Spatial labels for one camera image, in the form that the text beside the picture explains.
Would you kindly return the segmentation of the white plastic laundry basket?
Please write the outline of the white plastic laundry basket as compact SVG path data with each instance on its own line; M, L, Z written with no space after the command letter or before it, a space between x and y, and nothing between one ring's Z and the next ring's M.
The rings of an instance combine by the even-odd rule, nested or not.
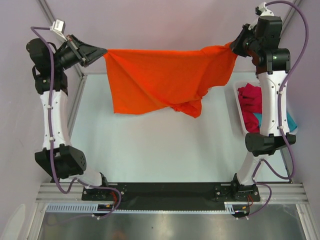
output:
M245 128L244 119L243 119L243 116L242 116L242 111L241 111L240 103L239 103L239 100L238 100L238 88L244 87L247 83L250 83L250 84L252 84L254 86L258 86L258 87L261 88L260 83L257 80L255 80L255 81L236 81L233 84L233 90L234 90L234 94L235 94L235 100L236 100L236 104L237 104L237 109L238 109L238 112L239 112L241 128L242 128L242 132L243 132L244 135L246 135L247 133L250 133L250 132L248 132L246 130L246 128Z

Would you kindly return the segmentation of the red t-shirt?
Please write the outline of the red t-shirt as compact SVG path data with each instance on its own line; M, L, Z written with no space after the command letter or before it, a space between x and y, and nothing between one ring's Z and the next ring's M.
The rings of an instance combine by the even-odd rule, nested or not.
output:
M262 121L262 90L247 83L237 91L245 129L249 133L258 133Z

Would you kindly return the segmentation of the orange t-shirt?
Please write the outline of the orange t-shirt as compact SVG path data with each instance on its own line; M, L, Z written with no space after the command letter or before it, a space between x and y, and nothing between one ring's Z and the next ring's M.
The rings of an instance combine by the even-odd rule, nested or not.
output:
M226 44L189 51L110 49L104 59L114 113L172 108L197 118L209 89L228 83L237 55Z

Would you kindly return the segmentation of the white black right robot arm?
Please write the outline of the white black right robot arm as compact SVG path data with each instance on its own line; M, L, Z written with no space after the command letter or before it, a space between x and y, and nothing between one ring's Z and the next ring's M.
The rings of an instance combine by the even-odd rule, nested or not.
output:
M259 133L247 133L247 155L230 183L235 201L260 200L254 175L258 167L276 151L296 142L287 119L286 77L291 69L290 51L280 48L282 20L279 16L260 16L256 23L245 24L230 45L232 52L251 57L262 93L262 121Z

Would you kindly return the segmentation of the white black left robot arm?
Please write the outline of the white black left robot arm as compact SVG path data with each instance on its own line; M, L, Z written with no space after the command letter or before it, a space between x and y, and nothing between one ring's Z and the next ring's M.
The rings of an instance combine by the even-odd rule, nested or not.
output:
M104 48L84 43L73 34L67 35L56 48L41 38L26 45L34 63L32 75L40 96L44 139L41 151L34 154L36 163L53 179L76 179L94 186L93 194L100 200L110 196L111 188L104 175L87 166L85 154L72 146L68 132L68 78L65 70L80 64L87 67L107 53Z

